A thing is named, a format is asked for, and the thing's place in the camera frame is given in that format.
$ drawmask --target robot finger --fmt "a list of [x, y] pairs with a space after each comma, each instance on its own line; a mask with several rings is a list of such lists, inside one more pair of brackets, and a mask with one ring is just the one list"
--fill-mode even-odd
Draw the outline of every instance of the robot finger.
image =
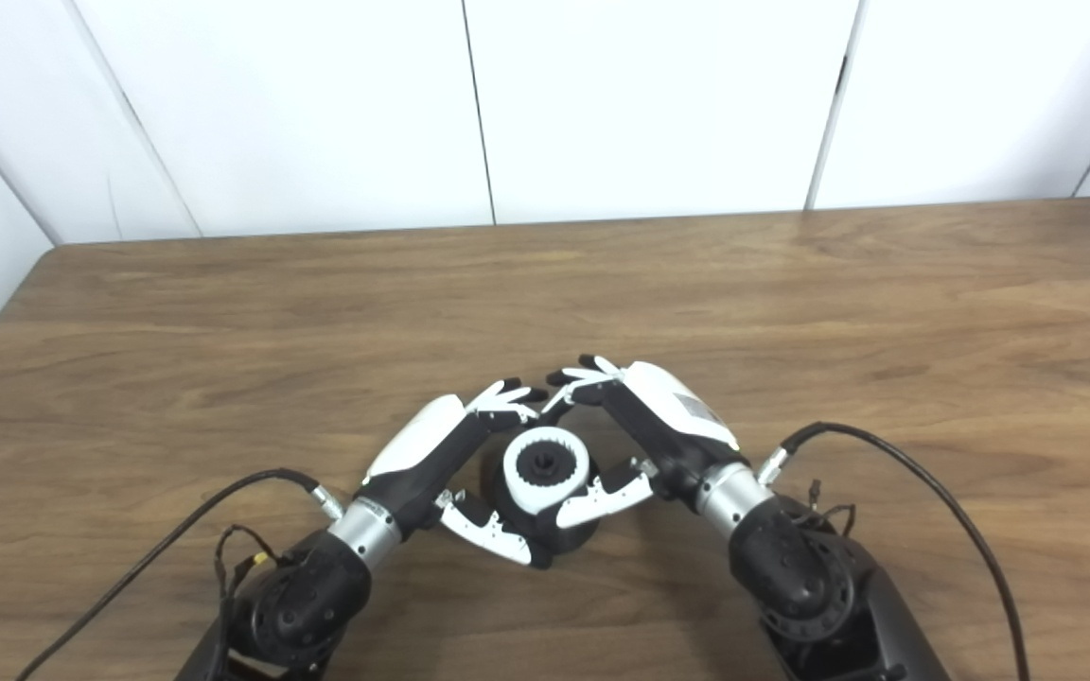
[[576, 380], [590, 380], [594, 378], [606, 378], [605, 372], [592, 368], [567, 367], [555, 370], [554, 374], [545, 376], [545, 384], [566, 385], [574, 384]]
[[656, 474], [652, 462], [635, 458], [620, 462], [592, 479], [584, 495], [564, 500], [557, 512], [557, 525], [566, 530], [640, 504], [654, 497], [650, 478]]
[[[584, 369], [562, 369], [562, 370], [584, 370]], [[537, 423], [543, 426], [556, 426], [558, 419], [564, 414], [570, 412], [574, 405], [602, 405], [603, 392], [607, 385], [617, 380], [614, 376], [600, 374], [600, 372], [589, 372], [591, 376], [572, 380], [571, 384], [562, 385], [558, 392], [542, 406], [541, 418]]]
[[540, 418], [532, 406], [523, 402], [536, 402], [545, 398], [545, 391], [520, 385], [519, 378], [496, 380], [491, 387], [473, 398], [465, 411], [475, 413], [487, 429], [497, 433], [509, 427], [528, 426]]
[[601, 372], [609, 376], [620, 374], [621, 368], [601, 355], [579, 355], [579, 366]]
[[545, 570], [554, 562], [553, 554], [504, 525], [498, 512], [481, 498], [464, 490], [444, 491], [436, 504], [441, 509], [440, 523], [475, 547], [505, 557], [519, 564]]

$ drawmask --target electrical wire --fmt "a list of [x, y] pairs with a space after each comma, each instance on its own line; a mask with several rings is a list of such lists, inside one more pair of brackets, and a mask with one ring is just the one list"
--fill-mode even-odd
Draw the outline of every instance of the electrical wire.
[[835, 514], [843, 512], [848, 512], [848, 520], [844, 522], [844, 530], [839, 531], [839, 535], [844, 538], [848, 538], [848, 535], [851, 534], [851, 528], [857, 525], [857, 504], [839, 504], [832, 507], [828, 512], [822, 514], [822, 518], [831, 520], [831, 518], [835, 516]]
[[802, 427], [799, 431], [786, 437], [782, 442], [782, 448], [792, 457], [792, 454], [797, 453], [797, 449], [801, 445], [823, 433], [848, 435], [856, 437], [858, 440], [869, 442], [874, 448], [882, 449], [883, 452], [894, 458], [894, 461], [903, 464], [904, 469], [911, 471], [916, 477], [920, 478], [940, 497], [940, 500], [944, 501], [944, 504], [953, 513], [953, 518], [957, 519], [957, 522], [964, 527], [965, 533], [973, 542], [973, 547], [978, 548], [978, 551], [982, 555], [982, 561], [985, 562], [986, 569], [991, 571], [991, 577], [995, 582], [995, 589], [1000, 592], [1000, 600], [1003, 603], [1004, 615], [1007, 616], [1007, 629], [1012, 634], [1013, 654], [1016, 656], [1016, 677], [1020, 681], [1030, 681], [1029, 654], [1025, 649], [1025, 633], [1020, 623], [1020, 613], [1016, 611], [1016, 598], [1012, 594], [1012, 587], [1007, 585], [1007, 577], [1004, 577], [1003, 569], [1000, 568], [1000, 559], [996, 559], [991, 547], [986, 546], [986, 539], [982, 538], [982, 533], [973, 525], [973, 521], [970, 520], [969, 514], [966, 514], [961, 504], [957, 503], [957, 500], [953, 498], [947, 488], [933, 474], [929, 473], [924, 466], [915, 461], [911, 455], [904, 452], [903, 449], [896, 448], [894, 445], [881, 439], [881, 437], [860, 429], [860, 427], [845, 426], [843, 423], [812, 423], [810, 426]]
[[183, 522], [179, 523], [179, 525], [174, 527], [174, 530], [170, 531], [170, 534], [166, 535], [166, 537], [160, 539], [159, 543], [155, 544], [154, 548], [150, 548], [150, 550], [148, 550], [142, 559], [133, 564], [133, 568], [126, 570], [125, 574], [121, 576], [116, 584], [110, 586], [102, 596], [99, 596], [99, 600], [96, 600], [95, 605], [92, 605], [86, 612], [83, 612], [77, 620], [74, 620], [74, 624], [70, 625], [70, 629], [66, 629], [61, 636], [58, 636], [55, 642], [49, 643], [48, 647], [41, 650], [39, 655], [35, 656], [35, 658], [33, 658], [33, 660], [23, 668], [23, 671], [19, 672], [19, 676], [14, 681], [26, 681], [27, 678], [33, 676], [40, 665], [45, 664], [48, 658], [51, 658], [51, 656], [56, 654], [57, 650], [60, 650], [61, 647], [65, 646], [65, 643], [69, 643], [70, 639], [76, 636], [78, 631], [82, 631], [83, 628], [89, 624], [90, 621], [94, 620], [96, 616], [104, 610], [104, 608], [108, 607], [108, 604], [116, 599], [126, 586], [133, 584], [133, 580], [137, 579], [137, 575], [142, 573], [143, 570], [148, 568], [148, 566], [150, 566], [157, 557], [162, 556], [162, 551], [168, 550], [168, 548], [170, 548], [170, 544], [174, 544], [179, 537], [183, 537], [183, 534], [185, 534], [191, 526], [195, 525], [196, 521], [204, 518], [205, 513], [208, 513], [209, 510], [216, 507], [216, 504], [221, 503], [221, 500], [225, 500], [226, 497], [233, 495], [233, 492], [241, 490], [243, 487], [249, 487], [251, 484], [261, 483], [263, 479], [271, 478], [287, 479], [287, 482], [299, 484], [299, 486], [302, 486], [304, 490], [308, 492], [313, 492], [317, 487], [319, 487], [317, 479], [314, 479], [304, 473], [300, 473], [300, 471], [287, 469], [261, 470], [259, 473], [246, 475], [246, 477], [229, 484], [229, 486], [223, 488], [223, 490], [216, 492], [216, 495], [213, 495], [205, 500], [203, 504], [199, 504], [194, 512], [191, 512], [190, 516], [185, 518]]
[[[226, 561], [221, 554], [226, 551], [226, 540], [233, 537], [234, 532], [242, 532], [243, 534], [250, 535], [251, 539], [258, 544], [261, 552], [249, 557], [246, 560], [238, 563], [233, 568], [233, 581], [230, 581], [229, 585], [226, 585]], [[223, 678], [223, 671], [226, 668], [226, 659], [230, 655], [230, 634], [229, 634], [229, 623], [231, 616], [233, 616], [233, 596], [238, 594], [239, 586], [242, 585], [243, 579], [246, 577], [251, 569], [256, 564], [259, 564], [262, 559], [271, 559], [277, 564], [281, 564], [282, 561], [280, 557], [276, 556], [276, 551], [271, 550], [271, 546], [259, 536], [258, 532], [251, 530], [245, 525], [230, 525], [226, 527], [226, 531], [221, 532], [220, 537], [217, 539], [217, 548], [213, 551], [213, 572], [217, 574], [217, 593], [218, 593], [218, 615], [217, 615], [217, 647], [213, 650], [211, 667], [209, 667], [209, 680], [217, 681], [218, 678]]]

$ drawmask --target wooden table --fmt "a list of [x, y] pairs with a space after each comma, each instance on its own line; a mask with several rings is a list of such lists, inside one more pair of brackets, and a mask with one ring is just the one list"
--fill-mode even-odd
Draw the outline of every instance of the wooden table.
[[[581, 352], [670, 368], [756, 461], [818, 418], [904, 446], [1007, 569], [1034, 678], [1089, 680], [1090, 199], [58, 248], [0, 315], [0, 680], [231, 479], [348, 488], [429, 398]], [[602, 462], [633, 451], [601, 413], [570, 423]], [[812, 476], [860, 504], [953, 676], [1013, 678], [940, 501], [834, 436], [778, 487]], [[286, 484], [242, 492], [38, 678], [172, 678], [230, 521], [281, 546], [324, 519]], [[329, 678], [776, 673], [713, 530], [652, 501], [544, 573], [415, 534]]]

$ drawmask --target cable connector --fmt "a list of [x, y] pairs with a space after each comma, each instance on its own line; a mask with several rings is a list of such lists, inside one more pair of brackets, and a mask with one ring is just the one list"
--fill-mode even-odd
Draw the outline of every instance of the cable connector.
[[822, 481], [815, 477], [810, 482], [810, 491], [807, 491], [807, 506], [810, 510], [819, 510], [819, 497], [822, 496]]
[[434, 503], [436, 503], [437, 509], [445, 510], [449, 508], [451, 503], [453, 503], [453, 500], [462, 500], [464, 498], [465, 498], [465, 490], [458, 491], [457, 496], [453, 496], [453, 492], [449, 490], [441, 490], [440, 495], [436, 496], [436, 500], [434, 501]]
[[339, 503], [339, 499], [334, 498], [332, 492], [328, 491], [326, 487], [320, 486], [320, 484], [314, 488], [314, 491], [311, 491], [311, 496], [314, 497], [314, 500], [320, 504], [322, 512], [324, 512], [331, 522], [341, 519], [342, 514], [346, 512], [342, 504]]
[[640, 458], [633, 457], [630, 460], [630, 465], [641, 471], [650, 479], [654, 479], [654, 475], [658, 475], [658, 466], [654, 465], [651, 460], [640, 460]]
[[756, 482], [764, 487], [771, 487], [771, 484], [776, 483], [776, 478], [779, 477], [779, 471], [785, 467], [788, 457], [790, 457], [788, 449], [776, 448], [776, 451], [771, 453], [768, 460], [765, 460], [764, 464], [760, 466], [760, 473], [756, 473]]

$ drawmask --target white ring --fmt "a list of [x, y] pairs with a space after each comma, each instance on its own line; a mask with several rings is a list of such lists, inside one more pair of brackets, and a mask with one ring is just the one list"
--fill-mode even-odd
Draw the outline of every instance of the white ring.
[[[540, 484], [531, 484], [516, 470], [516, 460], [520, 457], [529, 445], [535, 442], [554, 442], [561, 445], [574, 454], [574, 471], [570, 477], [561, 483], [550, 484], [548, 487]], [[562, 499], [567, 499], [572, 492], [579, 490], [588, 484], [588, 475], [592, 473], [592, 458], [588, 454], [588, 447], [578, 435], [570, 430], [562, 430], [560, 427], [541, 426], [531, 427], [526, 431], [520, 433], [507, 445], [506, 452], [502, 453], [502, 478], [507, 483], [507, 490], [511, 492], [511, 500], [531, 514], [536, 514], [542, 509], [549, 508]]]

